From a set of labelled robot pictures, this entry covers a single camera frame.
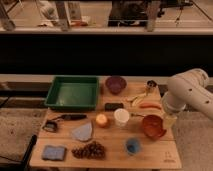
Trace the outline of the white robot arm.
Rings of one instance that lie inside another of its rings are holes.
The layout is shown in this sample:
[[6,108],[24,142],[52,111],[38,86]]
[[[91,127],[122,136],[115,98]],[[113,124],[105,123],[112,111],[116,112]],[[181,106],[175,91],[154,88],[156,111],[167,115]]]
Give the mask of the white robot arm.
[[173,75],[168,79],[168,91],[161,99],[164,129],[173,126],[186,105],[213,120],[213,93],[206,89],[208,83],[208,74],[199,68]]

